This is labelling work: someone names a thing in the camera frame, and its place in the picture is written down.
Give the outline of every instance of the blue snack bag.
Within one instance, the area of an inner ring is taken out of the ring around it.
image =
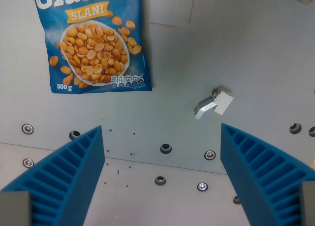
[[[35,0],[54,93],[151,91],[140,0]]]

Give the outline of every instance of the small metal bracket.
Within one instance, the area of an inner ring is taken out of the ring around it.
[[[196,119],[200,119],[204,112],[213,109],[218,114],[223,114],[234,98],[231,96],[230,91],[222,86],[212,91],[212,95],[198,103],[194,109]]]

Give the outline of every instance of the white bowl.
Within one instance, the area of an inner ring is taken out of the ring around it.
[[[93,20],[85,21],[85,22],[82,22],[82,23],[71,24],[69,27],[67,27],[66,30],[64,30],[64,32],[63,32],[63,34],[62,34],[62,36],[61,36],[61,39],[60,39],[60,44],[63,42],[63,38],[65,37],[65,35],[66,35],[66,33],[67,33],[67,31],[68,31],[68,29],[69,29],[70,27],[75,27],[75,26],[78,25],[78,24],[87,25],[87,24],[90,24],[90,23],[94,23],[95,25],[101,26],[102,28],[111,28],[111,27],[109,27],[109,26],[107,26],[107,25],[105,25],[105,24],[103,24],[103,23],[100,23],[100,22],[98,22],[98,21],[93,21]],[[125,63],[125,69],[124,69],[124,71],[120,73],[120,75],[123,75],[123,74],[126,72],[127,68],[129,67],[130,55],[129,55],[129,52],[128,52],[127,45],[126,45],[126,43],[124,42],[123,38],[119,35],[119,33],[118,33],[117,31],[114,30],[114,33],[118,36],[118,39],[123,43],[123,48],[124,48],[124,50],[127,52],[126,56],[127,56],[127,58],[128,58],[128,62]],[[110,84],[110,82],[109,82],[109,83],[96,83],[96,84],[93,84],[93,83],[92,83],[91,81],[89,81],[89,80],[83,80],[83,79],[81,78],[81,75],[78,75],[78,74],[75,72],[74,66],[72,66],[71,64],[69,64],[69,66],[70,66],[70,68],[72,69],[73,73],[74,73],[81,81],[85,82],[86,84],[89,84],[89,85],[91,85],[91,86],[97,86],[97,87],[105,86],[105,85]]]

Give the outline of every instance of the red marking line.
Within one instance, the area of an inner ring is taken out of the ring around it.
[[[189,24],[191,21],[191,15],[192,15],[192,9],[193,9],[193,3],[195,2],[195,0],[192,0],[192,4],[191,4],[191,11],[190,11],[190,17],[189,17]]]
[[[150,23],[151,25],[160,25],[160,26],[165,26],[169,28],[177,28],[177,26],[174,25],[168,25],[168,24],[163,24],[163,23]]]

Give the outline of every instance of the blue ribbed plastic part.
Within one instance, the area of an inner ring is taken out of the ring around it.
[[[81,226],[104,162],[99,126],[36,163],[2,191],[30,192],[33,226]]]
[[[301,225],[300,186],[315,180],[309,166],[225,124],[221,160],[252,226]]]

